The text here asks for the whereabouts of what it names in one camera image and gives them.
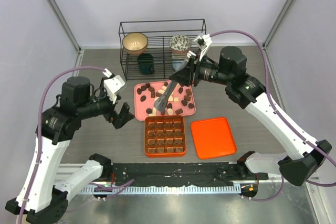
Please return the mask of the pink tray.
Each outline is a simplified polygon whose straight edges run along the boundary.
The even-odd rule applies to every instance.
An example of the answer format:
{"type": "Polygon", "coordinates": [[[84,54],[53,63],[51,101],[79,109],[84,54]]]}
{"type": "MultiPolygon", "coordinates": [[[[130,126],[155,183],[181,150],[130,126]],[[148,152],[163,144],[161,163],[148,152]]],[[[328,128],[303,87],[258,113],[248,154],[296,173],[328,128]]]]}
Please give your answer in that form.
{"type": "Polygon", "coordinates": [[[191,87],[177,85],[169,97],[164,112],[154,108],[155,101],[164,93],[169,80],[139,83],[134,87],[135,118],[144,121],[149,116],[180,115],[189,116],[196,112],[196,104],[191,87]]]}

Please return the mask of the metal tongs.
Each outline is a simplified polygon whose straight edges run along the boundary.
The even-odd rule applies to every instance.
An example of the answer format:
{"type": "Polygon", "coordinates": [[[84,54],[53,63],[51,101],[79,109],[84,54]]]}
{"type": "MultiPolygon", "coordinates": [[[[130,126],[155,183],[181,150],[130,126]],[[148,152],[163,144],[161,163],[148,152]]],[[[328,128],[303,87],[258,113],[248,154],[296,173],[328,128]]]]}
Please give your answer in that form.
{"type": "MultiPolygon", "coordinates": [[[[193,53],[189,51],[186,56],[191,56],[192,54],[193,53]]],[[[177,82],[171,81],[169,85],[167,86],[166,90],[164,91],[164,93],[155,101],[154,107],[158,111],[162,112],[166,108],[169,97],[172,94],[175,87],[177,86],[177,84],[178,84],[177,82]]]]}

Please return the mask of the orange chocolate box tray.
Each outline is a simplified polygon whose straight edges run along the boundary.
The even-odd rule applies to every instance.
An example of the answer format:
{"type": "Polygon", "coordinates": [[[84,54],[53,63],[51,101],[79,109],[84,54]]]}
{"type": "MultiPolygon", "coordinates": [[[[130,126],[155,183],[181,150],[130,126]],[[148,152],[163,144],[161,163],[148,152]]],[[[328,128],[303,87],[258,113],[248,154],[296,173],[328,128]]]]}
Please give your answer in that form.
{"type": "Polygon", "coordinates": [[[186,153],[184,118],[152,116],[144,121],[144,152],[147,157],[181,157],[186,153]]]}

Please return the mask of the orange box lid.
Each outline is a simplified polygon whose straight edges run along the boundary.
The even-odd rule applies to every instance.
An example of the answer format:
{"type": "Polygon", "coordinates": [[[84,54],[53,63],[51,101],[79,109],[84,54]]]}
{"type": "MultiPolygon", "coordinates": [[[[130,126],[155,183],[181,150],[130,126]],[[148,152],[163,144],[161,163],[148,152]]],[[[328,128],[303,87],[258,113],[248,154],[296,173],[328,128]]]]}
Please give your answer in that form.
{"type": "Polygon", "coordinates": [[[229,122],[224,117],[192,122],[191,132],[199,159],[228,156],[237,152],[229,122]]]}

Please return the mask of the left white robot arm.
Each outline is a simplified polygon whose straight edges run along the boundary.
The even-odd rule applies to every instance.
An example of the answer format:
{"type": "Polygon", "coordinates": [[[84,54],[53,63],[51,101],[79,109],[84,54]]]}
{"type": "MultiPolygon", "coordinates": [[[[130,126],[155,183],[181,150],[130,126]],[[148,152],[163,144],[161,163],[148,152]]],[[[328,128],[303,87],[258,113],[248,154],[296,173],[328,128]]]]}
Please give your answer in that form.
{"type": "Polygon", "coordinates": [[[7,211],[23,215],[28,223],[55,223],[87,184],[96,179],[105,182],[111,177],[111,159],[92,154],[76,172],[55,182],[61,159],[83,120],[103,115],[119,129],[134,119],[127,103],[120,112],[115,111],[123,88],[125,81],[119,75],[103,77],[98,89],[86,77],[70,77],[62,84],[56,104],[41,115],[26,181],[19,195],[6,203],[7,211]]]}

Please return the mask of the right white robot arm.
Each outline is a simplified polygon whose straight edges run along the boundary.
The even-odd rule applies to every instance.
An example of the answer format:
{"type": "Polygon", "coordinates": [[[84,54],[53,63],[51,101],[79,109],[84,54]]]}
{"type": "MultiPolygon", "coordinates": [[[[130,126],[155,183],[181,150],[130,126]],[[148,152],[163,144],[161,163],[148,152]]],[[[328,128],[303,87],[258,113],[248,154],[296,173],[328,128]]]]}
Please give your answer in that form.
{"type": "Polygon", "coordinates": [[[324,154],[329,154],[332,146],[326,140],[317,141],[286,115],[265,86],[247,74],[246,63],[239,48],[224,47],[219,62],[207,56],[198,61],[191,56],[169,79],[184,86],[196,86],[201,80],[225,85],[228,98],[261,122],[285,149],[281,154],[246,153],[237,166],[239,177],[278,174],[301,186],[323,164],[324,154]]]}

